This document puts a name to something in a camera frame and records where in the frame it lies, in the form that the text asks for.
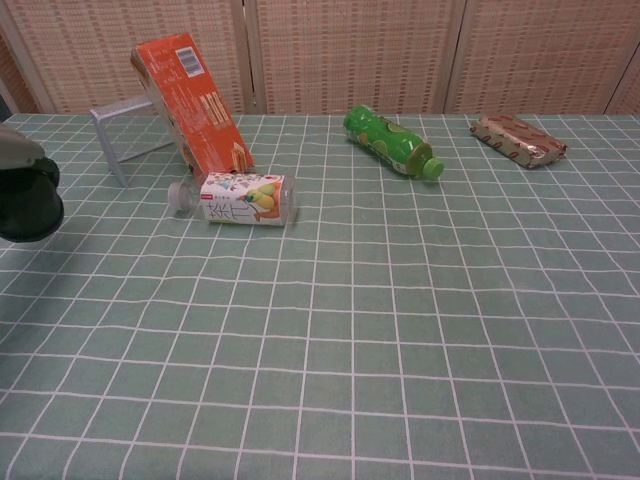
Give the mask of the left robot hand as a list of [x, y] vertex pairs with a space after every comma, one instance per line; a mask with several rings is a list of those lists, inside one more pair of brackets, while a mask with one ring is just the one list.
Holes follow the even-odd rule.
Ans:
[[35, 169], [44, 173], [55, 187], [59, 186], [57, 164], [46, 156], [43, 147], [8, 125], [0, 126], [1, 172]]

